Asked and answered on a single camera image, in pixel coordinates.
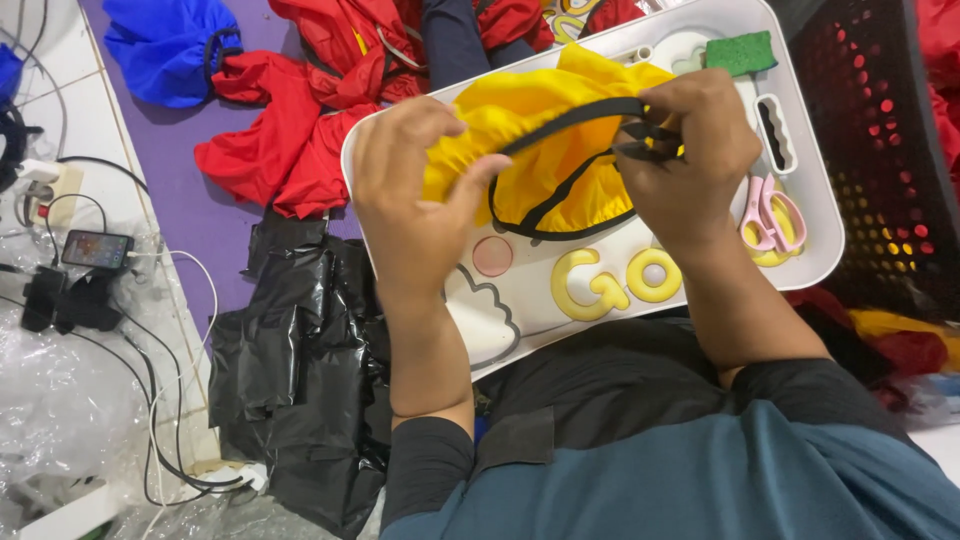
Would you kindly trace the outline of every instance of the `pink circle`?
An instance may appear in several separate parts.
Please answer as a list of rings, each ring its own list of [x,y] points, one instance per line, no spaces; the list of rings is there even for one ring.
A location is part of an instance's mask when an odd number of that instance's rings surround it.
[[[488,278],[502,275],[513,262],[514,250],[499,236],[487,236],[473,246],[473,266]]]

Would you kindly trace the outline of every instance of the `hand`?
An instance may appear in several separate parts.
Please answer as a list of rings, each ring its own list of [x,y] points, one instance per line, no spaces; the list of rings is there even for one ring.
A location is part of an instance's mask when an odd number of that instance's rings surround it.
[[[638,97],[654,114],[672,114],[684,159],[652,163],[617,153],[617,166],[636,213],[683,267],[734,230],[733,195],[762,146],[724,69],[683,75]],[[620,131],[614,142],[631,140]]]
[[[353,204],[376,267],[384,308],[440,299],[463,255],[473,216],[506,156],[475,162],[446,203],[423,201],[426,149],[467,125],[430,98],[406,100],[364,122],[353,149]]]

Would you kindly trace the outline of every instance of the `phone screen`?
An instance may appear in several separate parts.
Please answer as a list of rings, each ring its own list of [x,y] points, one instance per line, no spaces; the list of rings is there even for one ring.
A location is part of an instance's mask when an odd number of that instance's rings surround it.
[[[39,267],[30,282],[30,294],[24,303],[20,326],[29,331],[44,331],[50,327],[57,307],[57,298],[66,284],[66,274]]]
[[[117,269],[123,266],[132,238],[121,234],[70,231],[63,246],[63,262]]]

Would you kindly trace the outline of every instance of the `black sleeve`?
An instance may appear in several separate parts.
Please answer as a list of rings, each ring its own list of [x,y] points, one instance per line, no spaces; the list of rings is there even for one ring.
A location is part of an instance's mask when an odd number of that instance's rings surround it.
[[[402,517],[440,510],[473,470],[473,441],[445,418],[407,420],[392,443],[381,532]]]
[[[732,392],[744,407],[752,400],[772,402],[790,422],[860,426],[917,448],[893,415],[832,360],[750,364],[736,375]]]

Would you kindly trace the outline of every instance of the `cloud design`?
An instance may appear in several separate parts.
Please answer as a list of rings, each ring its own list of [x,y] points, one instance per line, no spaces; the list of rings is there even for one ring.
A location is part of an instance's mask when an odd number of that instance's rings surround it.
[[[476,284],[469,270],[457,264],[444,284],[444,299],[467,344],[471,371],[489,367],[516,349],[520,328],[510,308],[500,302],[495,285]]]

